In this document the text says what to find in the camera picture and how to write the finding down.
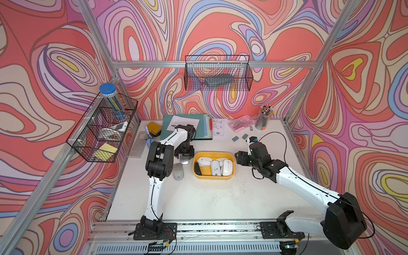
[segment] silver mouse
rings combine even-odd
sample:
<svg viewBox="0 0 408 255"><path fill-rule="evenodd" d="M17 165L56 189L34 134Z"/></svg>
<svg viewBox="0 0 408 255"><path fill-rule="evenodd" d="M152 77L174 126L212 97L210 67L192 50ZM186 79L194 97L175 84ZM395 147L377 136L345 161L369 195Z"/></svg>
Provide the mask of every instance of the silver mouse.
<svg viewBox="0 0 408 255"><path fill-rule="evenodd" d="M176 163L173 166L173 177L175 180L180 181L184 178L184 169L181 163Z"/></svg>

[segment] vent grille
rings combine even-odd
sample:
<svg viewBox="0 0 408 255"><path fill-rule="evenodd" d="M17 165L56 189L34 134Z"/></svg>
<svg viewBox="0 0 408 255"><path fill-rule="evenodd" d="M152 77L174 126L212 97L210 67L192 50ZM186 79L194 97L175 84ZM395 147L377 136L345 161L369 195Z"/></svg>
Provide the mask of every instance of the vent grille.
<svg viewBox="0 0 408 255"><path fill-rule="evenodd" d="M171 252L174 243L170 244L164 252ZM97 254L143 254L147 252L146 243L133 244L99 244ZM174 253L246 253L246 252L280 252L279 242L190 242L177 243Z"/></svg>

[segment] swirl pattern backdrop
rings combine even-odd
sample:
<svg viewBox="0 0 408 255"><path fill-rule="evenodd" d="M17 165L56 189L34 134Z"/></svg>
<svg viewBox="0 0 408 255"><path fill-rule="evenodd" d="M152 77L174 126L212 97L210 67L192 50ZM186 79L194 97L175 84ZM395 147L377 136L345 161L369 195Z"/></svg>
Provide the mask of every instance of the swirl pattern backdrop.
<svg viewBox="0 0 408 255"><path fill-rule="evenodd" d="M373 220L363 254L408 254L407 40L406 1L361 1L290 121L315 180Z"/></svg>
<svg viewBox="0 0 408 255"><path fill-rule="evenodd" d="M0 236L110 79L76 1L0 1ZM72 157L14 254L79 253L134 129L114 164Z"/></svg>
<svg viewBox="0 0 408 255"><path fill-rule="evenodd" d="M185 55L234 55L251 60L315 60L342 0L95 1L93 14L114 60L184 60ZM141 119L165 114L255 116L271 104L283 118L306 69L253 68L251 91L185 91L184 69L120 69Z"/></svg>

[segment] black wire basket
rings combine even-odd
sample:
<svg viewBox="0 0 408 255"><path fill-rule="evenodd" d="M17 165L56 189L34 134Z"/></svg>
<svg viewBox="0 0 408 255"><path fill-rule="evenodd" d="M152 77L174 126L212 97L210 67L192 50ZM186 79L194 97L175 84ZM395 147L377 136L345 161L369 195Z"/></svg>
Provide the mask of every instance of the black wire basket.
<svg viewBox="0 0 408 255"><path fill-rule="evenodd" d="M250 91L253 75L248 55L187 55L187 91Z"/></svg>
<svg viewBox="0 0 408 255"><path fill-rule="evenodd" d="M117 120L112 108L103 99L96 107L78 138L73 143L69 143L69 138L67 139L67 143L88 162L113 163L116 160L137 108L137 100L120 93L118 95L124 107L120 114L120 120ZM118 131L121 124L125 122L127 122L126 128Z"/></svg>

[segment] white robotic arm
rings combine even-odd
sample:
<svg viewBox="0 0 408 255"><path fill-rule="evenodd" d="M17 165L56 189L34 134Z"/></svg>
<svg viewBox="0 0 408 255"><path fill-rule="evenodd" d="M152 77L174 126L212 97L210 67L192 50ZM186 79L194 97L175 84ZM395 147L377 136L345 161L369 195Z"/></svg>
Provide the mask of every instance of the white robotic arm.
<svg viewBox="0 0 408 255"><path fill-rule="evenodd" d="M194 148L190 145L194 134L194 126L178 125L166 139L151 143L146 161L150 191L146 212L140 219L140 231L146 231L154 236L162 233L164 183L173 170L174 157L184 157L187 163L194 157ZM138 239L139 237L135 234L133 238Z"/></svg>
<svg viewBox="0 0 408 255"><path fill-rule="evenodd" d="M251 154L238 151L237 164L251 166L264 177L279 183L313 204L322 214L304 215L286 211L277 220L277 231L282 237L295 232L306 232L327 237L334 245L348 249L367 229L357 199L328 190L303 177L281 160L273 160L264 144L250 138Z"/></svg>

